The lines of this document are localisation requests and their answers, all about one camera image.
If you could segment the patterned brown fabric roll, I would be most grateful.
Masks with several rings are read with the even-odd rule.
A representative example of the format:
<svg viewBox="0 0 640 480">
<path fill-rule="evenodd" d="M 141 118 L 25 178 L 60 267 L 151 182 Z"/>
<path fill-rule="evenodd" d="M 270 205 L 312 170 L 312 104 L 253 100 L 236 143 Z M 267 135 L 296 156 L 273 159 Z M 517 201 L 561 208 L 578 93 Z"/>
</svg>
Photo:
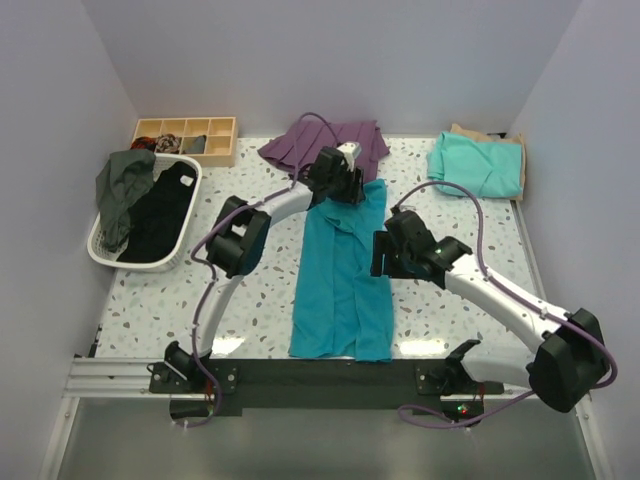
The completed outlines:
<svg viewBox="0 0 640 480">
<path fill-rule="evenodd" d="M 182 145 L 182 138 L 172 133 L 160 135 L 156 138 L 156 153 L 179 154 Z"/>
</svg>

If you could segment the aluminium frame rail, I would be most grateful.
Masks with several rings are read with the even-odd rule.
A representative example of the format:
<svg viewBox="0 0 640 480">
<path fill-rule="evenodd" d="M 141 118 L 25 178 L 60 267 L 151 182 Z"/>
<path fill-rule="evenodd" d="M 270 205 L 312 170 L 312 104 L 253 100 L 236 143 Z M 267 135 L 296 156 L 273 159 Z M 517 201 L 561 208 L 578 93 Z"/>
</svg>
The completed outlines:
<svg viewBox="0 0 640 480">
<path fill-rule="evenodd" d="M 76 358 L 72 361 L 64 398 L 142 398 L 151 395 L 149 359 Z"/>
</svg>

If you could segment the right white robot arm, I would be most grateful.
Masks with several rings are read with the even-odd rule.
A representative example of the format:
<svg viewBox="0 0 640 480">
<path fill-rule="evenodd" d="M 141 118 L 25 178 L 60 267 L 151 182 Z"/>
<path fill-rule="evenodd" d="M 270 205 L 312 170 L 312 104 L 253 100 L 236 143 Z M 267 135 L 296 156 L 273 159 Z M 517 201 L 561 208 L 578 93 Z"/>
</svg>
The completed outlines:
<svg viewBox="0 0 640 480">
<path fill-rule="evenodd" d="M 465 341 L 433 379 L 444 394 L 497 382 L 527 387 L 553 410 L 567 413 L 617 376 L 594 314 L 568 312 L 530 294 L 486 267 L 463 242 L 451 236 L 436 240 L 413 211 L 396 210 L 374 233 L 371 273 L 430 282 L 458 295 L 523 344 L 500 351 L 481 349 L 478 339 Z"/>
</svg>

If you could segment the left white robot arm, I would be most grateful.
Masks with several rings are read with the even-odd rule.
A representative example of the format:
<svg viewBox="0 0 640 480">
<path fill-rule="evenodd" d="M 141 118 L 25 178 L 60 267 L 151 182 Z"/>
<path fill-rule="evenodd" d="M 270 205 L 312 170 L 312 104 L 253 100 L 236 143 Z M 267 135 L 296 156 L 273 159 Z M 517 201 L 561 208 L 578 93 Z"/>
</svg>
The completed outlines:
<svg viewBox="0 0 640 480">
<path fill-rule="evenodd" d="M 296 171 L 290 186 L 253 204 L 229 197 L 213 226 L 191 251 L 191 260 L 210 269 L 211 280 L 196 304 L 186 337 L 171 342 L 152 379 L 196 392 L 215 383 L 204 365 L 235 289 L 258 266 L 271 227 L 327 199 L 356 205 L 365 199 L 363 170 L 356 165 L 361 146 L 346 142 L 323 147 L 316 160 Z"/>
</svg>

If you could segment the dark green garment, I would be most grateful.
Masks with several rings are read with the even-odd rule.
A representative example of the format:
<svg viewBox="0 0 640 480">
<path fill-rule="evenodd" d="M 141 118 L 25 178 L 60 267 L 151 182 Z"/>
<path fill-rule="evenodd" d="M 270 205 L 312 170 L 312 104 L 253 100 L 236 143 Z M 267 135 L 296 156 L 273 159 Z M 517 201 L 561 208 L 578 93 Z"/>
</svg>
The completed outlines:
<svg viewBox="0 0 640 480">
<path fill-rule="evenodd" d="M 95 179 L 103 245 L 116 252 L 132 228 L 129 209 L 154 184 L 156 155 L 146 149 L 113 152 Z"/>
</svg>

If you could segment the purple pleated skirt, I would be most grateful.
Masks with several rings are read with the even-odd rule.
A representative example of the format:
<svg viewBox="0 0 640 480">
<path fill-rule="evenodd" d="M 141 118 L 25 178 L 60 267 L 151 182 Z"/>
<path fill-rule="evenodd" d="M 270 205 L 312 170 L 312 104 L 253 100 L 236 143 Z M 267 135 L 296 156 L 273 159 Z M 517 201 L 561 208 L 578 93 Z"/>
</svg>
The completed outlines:
<svg viewBox="0 0 640 480">
<path fill-rule="evenodd" d="M 363 170 L 363 182 L 374 181 L 378 176 L 378 163 L 390 153 L 381 130 L 375 120 L 347 123 L 331 123 L 339 143 L 358 142 L 361 154 L 356 166 Z M 258 155 L 276 168 L 292 173 L 312 164 L 322 147 L 334 147 L 334 135 L 319 120 L 304 120 L 258 149 Z"/>
</svg>

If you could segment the tan folded cloth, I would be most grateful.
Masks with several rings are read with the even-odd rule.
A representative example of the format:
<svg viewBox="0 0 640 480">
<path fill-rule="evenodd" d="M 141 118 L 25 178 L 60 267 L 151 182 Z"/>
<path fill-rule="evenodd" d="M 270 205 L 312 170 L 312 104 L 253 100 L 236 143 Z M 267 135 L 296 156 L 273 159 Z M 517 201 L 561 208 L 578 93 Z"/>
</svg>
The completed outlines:
<svg viewBox="0 0 640 480">
<path fill-rule="evenodd" d="M 482 166 L 485 179 L 475 187 L 476 195 L 484 198 L 521 201 L 526 181 L 526 148 L 523 137 L 501 137 L 465 129 L 453 123 L 450 133 L 470 141 L 473 147 L 472 165 Z"/>
</svg>

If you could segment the white laundry basket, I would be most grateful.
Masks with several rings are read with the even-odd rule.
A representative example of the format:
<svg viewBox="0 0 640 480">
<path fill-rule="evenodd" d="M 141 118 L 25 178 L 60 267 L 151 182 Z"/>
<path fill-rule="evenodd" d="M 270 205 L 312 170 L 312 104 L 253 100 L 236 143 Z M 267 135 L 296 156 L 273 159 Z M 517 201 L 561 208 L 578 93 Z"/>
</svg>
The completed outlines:
<svg viewBox="0 0 640 480">
<path fill-rule="evenodd" d="M 178 236 L 169 253 L 163 258 L 153 262 L 124 262 L 119 256 L 128 247 L 125 242 L 116 252 L 109 252 L 104 246 L 104 232 L 101 229 L 100 215 L 97 215 L 89 237 L 87 239 L 87 251 L 89 257 L 96 263 L 117 269 L 133 272 L 161 273 L 176 267 L 186 251 L 186 237 L 193 225 L 195 208 L 199 201 L 200 187 L 202 185 L 203 171 L 199 163 L 185 155 L 156 153 L 156 161 L 153 169 L 153 179 L 157 180 L 161 173 L 172 167 L 177 162 L 183 162 L 195 170 L 195 178 L 191 183 L 194 191 L 189 199 L 185 218 L 180 225 Z"/>
</svg>

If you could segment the red black fabric roll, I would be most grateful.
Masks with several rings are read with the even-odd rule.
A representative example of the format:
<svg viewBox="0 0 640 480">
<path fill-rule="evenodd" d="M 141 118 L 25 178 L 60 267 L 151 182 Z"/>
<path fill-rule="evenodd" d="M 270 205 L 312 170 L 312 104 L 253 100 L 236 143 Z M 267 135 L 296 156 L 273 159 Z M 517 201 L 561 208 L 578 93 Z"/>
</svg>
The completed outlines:
<svg viewBox="0 0 640 480">
<path fill-rule="evenodd" d="M 133 140 L 130 145 L 131 149 L 145 149 L 150 150 L 152 152 L 155 151 L 157 145 L 157 141 L 154 137 L 149 136 L 141 136 L 137 137 Z"/>
</svg>

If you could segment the black garment in basket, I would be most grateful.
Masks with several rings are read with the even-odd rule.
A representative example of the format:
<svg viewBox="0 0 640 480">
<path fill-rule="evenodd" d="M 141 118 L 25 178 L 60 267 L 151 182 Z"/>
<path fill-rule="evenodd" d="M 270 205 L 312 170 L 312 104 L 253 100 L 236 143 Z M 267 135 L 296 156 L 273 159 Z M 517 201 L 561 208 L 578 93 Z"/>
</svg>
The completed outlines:
<svg viewBox="0 0 640 480">
<path fill-rule="evenodd" d="M 164 170 L 129 210 L 131 230 L 119 262 L 152 263 L 175 247 L 195 188 L 197 173 L 178 161 Z"/>
</svg>

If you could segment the teal t shirt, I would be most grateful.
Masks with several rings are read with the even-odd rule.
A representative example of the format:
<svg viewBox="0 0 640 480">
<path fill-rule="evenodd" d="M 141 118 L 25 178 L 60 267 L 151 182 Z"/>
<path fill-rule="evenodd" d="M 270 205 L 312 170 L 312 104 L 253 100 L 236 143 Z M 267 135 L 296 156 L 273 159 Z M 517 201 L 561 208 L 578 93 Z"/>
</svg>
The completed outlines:
<svg viewBox="0 0 640 480">
<path fill-rule="evenodd" d="M 315 359 L 392 359 L 390 280 L 370 273 L 374 233 L 383 226 L 385 181 L 364 185 L 365 200 L 326 200 L 305 220 L 289 355 Z"/>
</svg>

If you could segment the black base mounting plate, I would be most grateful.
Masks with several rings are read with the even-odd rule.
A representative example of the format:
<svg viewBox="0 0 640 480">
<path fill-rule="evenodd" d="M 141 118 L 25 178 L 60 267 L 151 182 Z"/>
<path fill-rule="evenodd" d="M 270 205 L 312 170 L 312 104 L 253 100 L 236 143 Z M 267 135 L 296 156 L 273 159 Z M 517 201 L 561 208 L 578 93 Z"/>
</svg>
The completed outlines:
<svg viewBox="0 0 640 480">
<path fill-rule="evenodd" d="M 395 410 L 418 404 L 454 419 L 484 412 L 482 397 L 497 382 L 477 383 L 443 359 L 363 363 L 352 360 L 210 359 L 221 385 L 220 416 L 246 409 Z"/>
</svg>

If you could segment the dark grey fabric roll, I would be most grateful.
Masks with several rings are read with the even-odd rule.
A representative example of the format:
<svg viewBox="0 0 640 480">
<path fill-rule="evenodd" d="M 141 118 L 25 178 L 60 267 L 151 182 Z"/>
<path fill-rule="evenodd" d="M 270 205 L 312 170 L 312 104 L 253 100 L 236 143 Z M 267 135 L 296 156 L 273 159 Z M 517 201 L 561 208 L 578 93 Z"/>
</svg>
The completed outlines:
<svg viewBox="0 0 640 480">
<path fill-rule="evenodd" d="M 205 152 L 207 137 L 205 135 L 184 137 L 181 153 L 184 155 L 202 155 Z"/>
</svg>

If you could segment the mint green folded shirt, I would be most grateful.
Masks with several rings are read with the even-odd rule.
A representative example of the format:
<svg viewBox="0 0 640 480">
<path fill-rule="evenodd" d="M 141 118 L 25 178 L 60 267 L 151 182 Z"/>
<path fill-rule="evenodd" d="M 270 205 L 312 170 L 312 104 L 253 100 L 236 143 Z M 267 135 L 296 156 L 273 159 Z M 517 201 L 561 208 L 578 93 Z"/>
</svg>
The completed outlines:
<svg viewBox="0 0 640 480">
<path fill-rule="evenodd" d="M 478 198 L 513 199 L 523 193 L 522 158 L 519 143 L 441 132 L 428 154 L 427 178 L 457 184 Z"/>
</svg>

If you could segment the wooden compartment organizer box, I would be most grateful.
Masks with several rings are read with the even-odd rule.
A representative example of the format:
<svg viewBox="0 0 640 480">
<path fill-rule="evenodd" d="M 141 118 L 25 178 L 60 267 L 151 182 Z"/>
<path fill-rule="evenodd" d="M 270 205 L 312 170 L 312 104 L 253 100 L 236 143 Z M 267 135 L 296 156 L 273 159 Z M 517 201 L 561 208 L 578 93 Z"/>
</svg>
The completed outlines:
<svg viewBox="0 0 640 480">
<path fill-rule="evenodd" d="M 236 117 L 145 118 L 130 148 L 185 155 L 202 167 L 233 167 L 238 131 Z"/>
</svg>

